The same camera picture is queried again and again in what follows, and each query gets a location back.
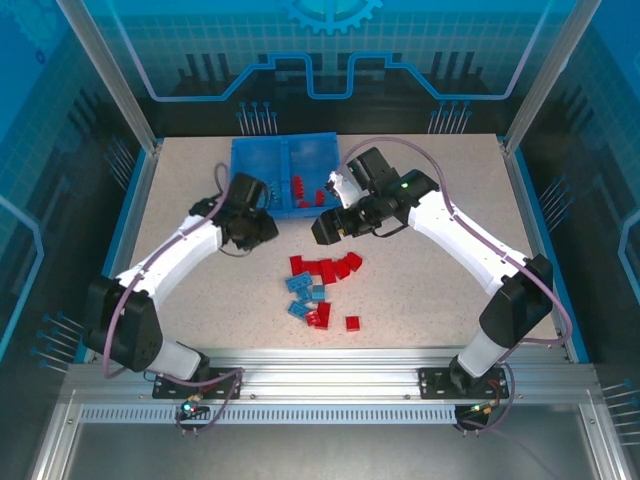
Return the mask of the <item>blue plastic bin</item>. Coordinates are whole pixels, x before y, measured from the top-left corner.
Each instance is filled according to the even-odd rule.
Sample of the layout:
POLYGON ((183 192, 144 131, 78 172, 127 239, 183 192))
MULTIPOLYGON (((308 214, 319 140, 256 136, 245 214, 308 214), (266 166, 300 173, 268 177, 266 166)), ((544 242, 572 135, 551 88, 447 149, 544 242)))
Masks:
POLYGON ((340 205, 340 201, 326 189, 329 174, 336 170, 339 164, 337 135, 330 133, 311 133, 283 136, 288 149, 292 211, 288 219, 315 218, 327 209, 340 205), (305 196, 296 199, 293 194, 292 177, 298 175, 304 182, 305 196), (325 202, 322 207, 314 205, 315 193, 322 190, 325 202), (307 201, 311 208, 298 208, 300 201, 307 201))
POLYGON ((258 206, 266 208, 278 220, 288 219, 292 211, 289 149, 283 136, 242 137, 232 141, 231 174, 246 173, 266 185, 258 206), (281 207, 268 209, 268 183, 278 181, 281 188, 281 207))

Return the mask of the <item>black connector with lights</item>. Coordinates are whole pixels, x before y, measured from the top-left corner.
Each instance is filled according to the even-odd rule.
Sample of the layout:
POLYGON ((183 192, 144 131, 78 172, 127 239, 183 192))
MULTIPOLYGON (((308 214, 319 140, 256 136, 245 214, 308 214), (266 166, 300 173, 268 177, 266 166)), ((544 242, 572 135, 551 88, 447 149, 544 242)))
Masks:
POLYGON ((488 416, 497 407, 500 406, 500 401, 496 399, 487 400, 479 404, 474 405, 462 405, 457 406, 455 410, 456 417, 459 419, 474 418, 478 416, 488 416))
POLYGON ((178 411, 178 419, 187 421, 197 419, 209 411, 206 406, 200 406, 199 401, 195 398, 187 399, 183 402, 178 411))

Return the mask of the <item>gray metal shelf plate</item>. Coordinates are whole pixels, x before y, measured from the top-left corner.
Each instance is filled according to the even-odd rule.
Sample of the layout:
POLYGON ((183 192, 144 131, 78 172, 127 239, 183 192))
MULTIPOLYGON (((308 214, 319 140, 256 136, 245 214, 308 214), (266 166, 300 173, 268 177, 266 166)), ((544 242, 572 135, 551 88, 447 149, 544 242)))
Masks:
POLYGON ((81 428, 65 480, 599 480, 569 415, 509 419, 498 432, 449 426, 81 428))

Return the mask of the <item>aluminium table side rail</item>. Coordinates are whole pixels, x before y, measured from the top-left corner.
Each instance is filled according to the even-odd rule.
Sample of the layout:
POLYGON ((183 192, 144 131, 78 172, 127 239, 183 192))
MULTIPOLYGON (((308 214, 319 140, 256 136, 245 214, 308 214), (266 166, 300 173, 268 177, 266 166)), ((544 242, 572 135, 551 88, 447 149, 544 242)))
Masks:
POLYGON ((506 138, 497 137, 509 179, 514 191, 516 203, 523 221, 527 240, 533 253, 543 254, 552 264, 554 273, 553 290, 556 297, 564 306, 571 320, 572 335, 562 343, 569 360, 573 363, 584 363, 589 360, 586 353, 581 330, 577 324, 574 308, 566 287, 565 279, 553 248, 549 230, 545 223, 543 210, 535 192, 531 174, 526 165, 525 158, 519 147, 514 152, 509 152, 506 147, 506 138))
POLYGON ((114 277, 129 268, 161 148, 149 154, 142 149, 138 155, 129 186, 118 216, 101 274, 114 277))

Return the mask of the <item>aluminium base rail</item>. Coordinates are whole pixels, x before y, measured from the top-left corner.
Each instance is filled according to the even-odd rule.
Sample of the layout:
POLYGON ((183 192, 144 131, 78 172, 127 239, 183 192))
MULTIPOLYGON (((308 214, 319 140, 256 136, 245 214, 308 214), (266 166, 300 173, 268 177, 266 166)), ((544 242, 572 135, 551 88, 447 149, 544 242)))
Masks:
MULTIPOLYGON (((401 349, 209 349, 218 367, 244 370, 243 404, 416 404, 417 371, 445 367, 457 348, 401 349)), ((576 364, 562 348, 524 346, 509 357, 517 406, 602 403, 596 371, 576 364)), ((142 404, 151 402, 151 385, 124 373, 107 380, 99 364, 69 368, 58 397, 61 403, 142 404)))

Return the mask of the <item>aluminium frame post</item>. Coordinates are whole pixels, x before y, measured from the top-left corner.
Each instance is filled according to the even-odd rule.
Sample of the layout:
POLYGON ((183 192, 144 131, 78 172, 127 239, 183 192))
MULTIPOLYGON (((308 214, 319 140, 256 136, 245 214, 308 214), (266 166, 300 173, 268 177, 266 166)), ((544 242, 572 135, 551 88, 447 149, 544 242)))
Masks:
POLYGON ((576 0, 549 51, 549 55, 543 62, 505 135, 503 153, 507 157, 515 155, 515 151, 524 139, 560 74, 566 68, 571 55, 601 2, 602 0, 576 0))
POLYGON ((84 2, 82 0, 55 1, 136 140, 147 154, 155 154, 157 150, 156 137, 84 2))

